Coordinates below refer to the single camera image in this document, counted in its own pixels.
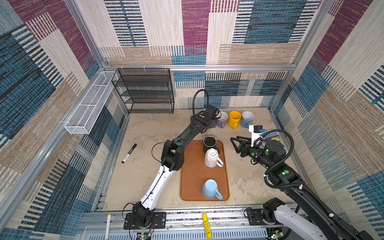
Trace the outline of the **purple mug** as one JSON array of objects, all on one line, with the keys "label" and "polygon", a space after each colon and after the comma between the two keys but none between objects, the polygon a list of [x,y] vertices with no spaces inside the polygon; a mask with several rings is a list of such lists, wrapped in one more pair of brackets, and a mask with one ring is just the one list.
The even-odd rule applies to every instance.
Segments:
[{"label": "purple mug", "polygon": [[221,116],[216,120],[216,126],[223,129],[228,123],[229,115],[226,112],[221,112]]}]

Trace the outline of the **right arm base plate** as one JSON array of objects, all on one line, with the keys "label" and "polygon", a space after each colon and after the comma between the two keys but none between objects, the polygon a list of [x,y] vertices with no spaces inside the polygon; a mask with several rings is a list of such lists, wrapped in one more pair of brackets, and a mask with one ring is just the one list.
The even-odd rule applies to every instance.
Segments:
[{"label": "right arm base plate", "polygon": [[267,225],[264,221],[263,209],[246,208],[244,215],[248,219],[250,226]]}]

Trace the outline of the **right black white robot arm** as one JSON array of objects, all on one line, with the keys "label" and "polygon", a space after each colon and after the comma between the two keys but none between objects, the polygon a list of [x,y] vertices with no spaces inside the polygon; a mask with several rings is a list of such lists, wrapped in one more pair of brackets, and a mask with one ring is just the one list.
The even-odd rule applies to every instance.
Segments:
[{"label": "right black white robot arm", "polygon": [[263,205],[263,220],[266,224],[280,223],[295,232],[304,240],[371,240],[366,231],[357,231],[340,218],[313,191],[303,178],[285,161],[293,153],[295,142],[286,131],[280,130],[290,139],[290,149],[285,150],[279,141],[268,140],[265,136],[278,130],[265,131],[261,125],[252,126],[252,136],[230,139],[237,154],[242,158],[251,157],[253,165],[266,168],[264,181],[272,189],[279,189],[289,196],[311,219],[309,222],[291,210],[283,201],[273,198]]}]

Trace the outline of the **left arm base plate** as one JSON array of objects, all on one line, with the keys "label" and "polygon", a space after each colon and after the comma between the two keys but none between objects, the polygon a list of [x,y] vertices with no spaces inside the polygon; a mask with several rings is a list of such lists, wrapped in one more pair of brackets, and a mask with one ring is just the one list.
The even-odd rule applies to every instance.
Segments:
[{"label": "left arm base plate", "polygon": [[124,222],[124,230],[149,230],[149,229],[164,229],[167,220],[166,212],[154,212],[152,219],[148,224],[140,224],[136,218],[133,218],[132,213],[127,213],[126,220]]}]

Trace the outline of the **yellow mug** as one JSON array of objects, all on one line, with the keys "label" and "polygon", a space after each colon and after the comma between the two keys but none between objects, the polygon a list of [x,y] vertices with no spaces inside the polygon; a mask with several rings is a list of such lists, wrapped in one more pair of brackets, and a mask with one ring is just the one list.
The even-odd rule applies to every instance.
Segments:
[{"label": "yellow mug", "polygon": [[232,111],[229,114],[228,125],[233,130],[236,130],[241,122],[242,115],[237,111]]}]

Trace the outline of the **blue speckled mug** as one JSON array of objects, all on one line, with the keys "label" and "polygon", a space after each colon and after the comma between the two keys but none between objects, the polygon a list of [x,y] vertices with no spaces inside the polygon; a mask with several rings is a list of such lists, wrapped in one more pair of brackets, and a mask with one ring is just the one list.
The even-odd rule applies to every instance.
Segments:
[{"label": "blue speckled mug", "polygon": [[250,112],[250,111],[244,111],[242,113],[242,118],[241,118],[241,126],[243,128],[246,128],[248,129],[249,126],[252,124],[253,120],[254,120],[254,117],[255,115]]}]

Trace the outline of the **light blue mug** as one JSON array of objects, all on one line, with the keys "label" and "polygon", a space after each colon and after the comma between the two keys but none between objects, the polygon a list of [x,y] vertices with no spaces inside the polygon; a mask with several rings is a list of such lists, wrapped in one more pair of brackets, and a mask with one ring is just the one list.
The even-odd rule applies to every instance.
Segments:
[{"label": "light blue mug", "polygon": [[207,199],[223,200],[223,196],[219,191],[218,184],[215,180],[209,179],[203,185],[203,195]]}]

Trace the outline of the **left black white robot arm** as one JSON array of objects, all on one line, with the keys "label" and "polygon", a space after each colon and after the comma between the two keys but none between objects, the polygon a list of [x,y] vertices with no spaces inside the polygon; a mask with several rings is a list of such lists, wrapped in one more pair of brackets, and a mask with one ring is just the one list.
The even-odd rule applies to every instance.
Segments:
[{"label": "left black white robot arm", "polygon": [[[207,105],[204,110],[196,113],[195,99],[200,92],[205,92]],[[153,222],[153,213],[163,190],[173,174],[179,171],[185,162],[185,149],[198,134],[214,127],[215,121],[219,118],[220,110],[209,104],[209,101],[208,91],[198,90],[193,98],[193,114],[190,117],[189,126],[177,138],[164,142],[160,159],[161,166],[156,178],[142,199],[133,204],[132,214],[122,214],[125,223],[128,224],[128,230],[131,229],[131,225],[134,223],[139,224],[141,227],[148,227]]]}]

